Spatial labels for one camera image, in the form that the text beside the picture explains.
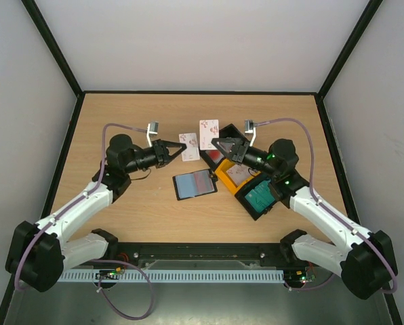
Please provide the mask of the left controller board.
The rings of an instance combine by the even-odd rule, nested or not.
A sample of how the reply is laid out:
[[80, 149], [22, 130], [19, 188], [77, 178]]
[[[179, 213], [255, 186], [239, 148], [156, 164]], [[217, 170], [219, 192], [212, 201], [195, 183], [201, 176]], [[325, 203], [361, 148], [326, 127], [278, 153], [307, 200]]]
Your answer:
[[115, 269], [102, 269], [94, 276], [93, 284], [95, 287], [99, 287], [99, 281], [101, 281], [101, 287], [103, 289], [110, 289], [114, 285], [119, 283], [124, 273], [124, 267], [117, 267]]

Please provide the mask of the black frame post left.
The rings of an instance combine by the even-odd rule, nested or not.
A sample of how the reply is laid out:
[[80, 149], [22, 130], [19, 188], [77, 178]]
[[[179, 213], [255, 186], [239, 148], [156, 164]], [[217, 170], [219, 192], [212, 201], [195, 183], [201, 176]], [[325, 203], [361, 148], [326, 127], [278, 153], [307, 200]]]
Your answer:
[[47, 45], [47, 48], [49, 49], [73, 93], [76, 97], [81, 96], [83, 94], [83, 90], [79, 85], [73, 71], [71, 70], [66, 58], [64, 57], [64, 54], [60, 49], [60, 46], [56, 41], [51, 29], [49, 28], [45, 18], [43, 17], [43, 14], [41, 13], [36, 1], [21, 0], [21, 2], [29, 14], [33, 24], [37, 28], [39, 34], [41, 35], [43, 41]]

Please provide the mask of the yellow tray middle compartment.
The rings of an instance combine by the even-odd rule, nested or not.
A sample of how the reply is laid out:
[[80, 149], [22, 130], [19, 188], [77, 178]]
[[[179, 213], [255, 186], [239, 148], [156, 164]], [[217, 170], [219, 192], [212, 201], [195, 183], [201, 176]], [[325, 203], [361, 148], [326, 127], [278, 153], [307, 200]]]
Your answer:
[[238, 165], [228, 159], [223, 159], [215, 170], [218, 179], [234, 196], [245, 184], [260, 174], [245, 165]]

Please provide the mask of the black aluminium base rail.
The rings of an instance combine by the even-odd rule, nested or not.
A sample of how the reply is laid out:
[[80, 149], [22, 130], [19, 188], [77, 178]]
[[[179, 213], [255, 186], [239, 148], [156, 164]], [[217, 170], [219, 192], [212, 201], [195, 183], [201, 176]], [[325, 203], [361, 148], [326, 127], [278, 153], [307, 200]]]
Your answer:
[[156, 260], [177, 261], [240, 261], [245, 264], [257, 263], [262, 267], [298, 268], [309, 264], [310, 260], [287, 258], [279, 243], [145, 243], [120, 242], [107, 252], [103, 260], [117, 259], [133, 265]]

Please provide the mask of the teal card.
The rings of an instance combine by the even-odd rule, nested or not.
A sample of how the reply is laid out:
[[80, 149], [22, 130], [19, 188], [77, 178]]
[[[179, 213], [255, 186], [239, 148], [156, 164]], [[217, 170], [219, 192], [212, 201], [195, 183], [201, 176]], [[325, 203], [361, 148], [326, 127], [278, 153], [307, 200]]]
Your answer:
[[262, 181], [245, 195], [246, 201], [257, 213], [262, 213], [275, 203], [268, 185], [269, 181]]

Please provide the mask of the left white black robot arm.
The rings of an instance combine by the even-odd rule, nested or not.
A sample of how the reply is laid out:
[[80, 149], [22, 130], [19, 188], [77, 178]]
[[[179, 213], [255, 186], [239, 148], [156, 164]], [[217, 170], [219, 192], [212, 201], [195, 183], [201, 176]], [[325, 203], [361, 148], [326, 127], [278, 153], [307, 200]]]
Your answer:
[[100, 170], [82, 193], [36, 223], [23, 221], [14, 230], [6, 270], [14, 275], [17, 290], [49, 290], [64, 271], [114, 251], [117, 239], [107, 232], [92, 232], [80, 240], [70, 237], [96, 213], [113, 204], [131, 184], [130, 173], [168, 165], [186, 144], [161, 139], [141, 148], [130, 136], [117, 134], [102, 143]]

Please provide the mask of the black card holder wallet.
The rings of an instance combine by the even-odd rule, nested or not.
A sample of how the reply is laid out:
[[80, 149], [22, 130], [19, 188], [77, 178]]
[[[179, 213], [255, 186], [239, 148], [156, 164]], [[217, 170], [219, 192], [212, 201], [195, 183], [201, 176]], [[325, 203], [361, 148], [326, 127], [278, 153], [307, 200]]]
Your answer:
[[196, 198], [218, 191], [218, 178], [211, 169], [194, 171], [172, 177], [177, 200]]

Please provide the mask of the red striped card in tray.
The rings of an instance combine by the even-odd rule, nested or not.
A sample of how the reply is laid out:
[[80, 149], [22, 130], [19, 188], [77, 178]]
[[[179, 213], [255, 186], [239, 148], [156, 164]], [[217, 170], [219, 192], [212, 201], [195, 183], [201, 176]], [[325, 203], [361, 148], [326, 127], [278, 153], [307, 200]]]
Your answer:
[[215, 163], [219, 163], [223, 158], [223, 152], [228, 152], [232, 146], [232, 142], [218, 142], [218, 145], [221, 147], [222, 150], [214, 149], [214, 150], [206, 150], [205, 153], [208, 157], [214, 161]]

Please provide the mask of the controller board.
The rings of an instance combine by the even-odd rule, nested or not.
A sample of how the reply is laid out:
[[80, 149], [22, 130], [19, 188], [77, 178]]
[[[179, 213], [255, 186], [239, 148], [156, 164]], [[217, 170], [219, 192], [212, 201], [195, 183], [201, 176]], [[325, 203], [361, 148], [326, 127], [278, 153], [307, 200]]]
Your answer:
[[93, 284], [95, 287], [99, 287], [99, 281], [101, 281], [101, 287], [103, 289], [110, 289], [114, 285], [119, 283], [124, 273], [124, 267], [117, 267], [115, 269], [102, 269], [94, 276]]
[[316, 277], [314, 265], [309, 263], [308, 266], [301, 269], [285, 271], [284, 286], [291, 290], [303, 289], [308, 283], [314, 282]]

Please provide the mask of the red circle white card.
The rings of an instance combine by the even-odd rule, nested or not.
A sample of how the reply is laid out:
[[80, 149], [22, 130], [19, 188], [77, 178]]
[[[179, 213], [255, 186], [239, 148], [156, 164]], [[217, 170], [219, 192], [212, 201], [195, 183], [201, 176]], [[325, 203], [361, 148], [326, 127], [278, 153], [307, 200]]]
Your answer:
[[214, 182], [208, 169], [194, 172], [196, 195], [204, 195], [215, 192]]

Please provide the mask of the black frame post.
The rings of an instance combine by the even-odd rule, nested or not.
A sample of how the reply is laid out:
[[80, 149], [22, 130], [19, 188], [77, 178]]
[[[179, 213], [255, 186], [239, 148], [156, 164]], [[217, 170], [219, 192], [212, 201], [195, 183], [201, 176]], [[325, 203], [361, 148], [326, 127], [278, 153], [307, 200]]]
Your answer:
[[73, 93], [76, 97], [81, 96], [83, 94], [83, 90], [79, 85], [73, 71], [71, 70], [66, 58], [64, 57], [64, 54], [60, 49], [60, 46], [56, 41], [51, 29], [49, 28], [45, 18], [43, 17], [43, 14], [41, 13], [36, 1], [21, 0], [21, 2], [29, 14], [33, 24], [37, 28], [39, 34], [41, 35], [43, 41], [47, 45], [47, 48], [49, 49]]
[[341, 73], [343, 67], [347, 63], [349, 57], [353, 53], [358, 42], [361, 40], [361, 37], [367, 30], [367, 27], [373, 20], [373, 17], [379, 10], [382, 3], [383, 0], [371, 0], [367, 2], [365, 9], [363, 10], [362, 14], [357, 20], [357, 23], [355, 24], [353, 30], [348, 36], [342, 50], [340, 51], [327, 77], [325, 78], [320, 90], [317, 93], [316, 98], [318, 102], [322, 102], [329, 93], [329, 90], [335, 83], [337, 77]]

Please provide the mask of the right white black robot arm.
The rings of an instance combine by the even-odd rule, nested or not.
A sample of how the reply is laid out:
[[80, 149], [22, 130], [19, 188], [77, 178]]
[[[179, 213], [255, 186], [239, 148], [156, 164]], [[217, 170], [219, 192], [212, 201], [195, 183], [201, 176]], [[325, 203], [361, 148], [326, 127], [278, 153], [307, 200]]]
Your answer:
[[321, 198], [297, 171], [299, 157], [290, 139], [278, 139], [268, 151], [240, 138], [211, 141], [227, 159], [269, 177], [276, 202], [300, 214], [323, 232], [330, 243], [296, 230], [281, 240], [281, 258], [288, 265], [309, 261], [340, 277], [356, 297], [366, 300], [398, 274], [388, 234], [372, 232], [349, 219]]

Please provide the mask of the right controller board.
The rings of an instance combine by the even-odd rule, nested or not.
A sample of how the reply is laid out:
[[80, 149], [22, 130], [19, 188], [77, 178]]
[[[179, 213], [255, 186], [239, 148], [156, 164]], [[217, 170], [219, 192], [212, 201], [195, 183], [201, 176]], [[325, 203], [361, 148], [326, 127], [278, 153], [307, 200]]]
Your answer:
[[308, 283], [314, 282], [316, 277], [314, 265], [309, 263], [308, 266], [301, 269], [285, 271], [284, 286], [291, 290], [303, 289]]

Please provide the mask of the black frame post right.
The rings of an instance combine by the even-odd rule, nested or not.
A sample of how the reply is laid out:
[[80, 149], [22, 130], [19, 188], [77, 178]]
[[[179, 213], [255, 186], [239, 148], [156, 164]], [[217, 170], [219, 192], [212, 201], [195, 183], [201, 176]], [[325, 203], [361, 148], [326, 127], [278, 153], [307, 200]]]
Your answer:
[[340, 51], [327, 77], [325, 78], [320, 90], [317, 93], [316, 98], [318, 102], [322, 102], [329, 93], [329, 90], [335, 83], [337, 77], [341, 73], [343, 67], [347, 63], [349, 57], [353, 53], [358, 42], [361, 40], [361, 37], [367, 30], [367, 27], [373, 20], [373, 17], [379, 10], [382, 3], [383, 0], [371, 0], [367, 2], [365, 9], [363, 10], [362, 14], [357, 20], [357, 23], [355, 24], [353, 30], [348, 36], [342, 50]]

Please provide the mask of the red patterned white card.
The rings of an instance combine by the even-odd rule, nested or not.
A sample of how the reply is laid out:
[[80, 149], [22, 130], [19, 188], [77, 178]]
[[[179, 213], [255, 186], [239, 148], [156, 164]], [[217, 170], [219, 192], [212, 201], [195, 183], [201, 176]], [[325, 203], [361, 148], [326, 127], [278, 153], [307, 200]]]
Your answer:
[[179, 142], [186, 145], [186, 149], [181, 153], [183, 162], [196, 161], [200, 159], [199, 144], [196, 133], [179, 134]]
[[199, 121], [199, 148], [200, 150], [215, 150], [216, 147], [211, 143], [213, 138], [219, 137], [219, 121], [200, 120]]

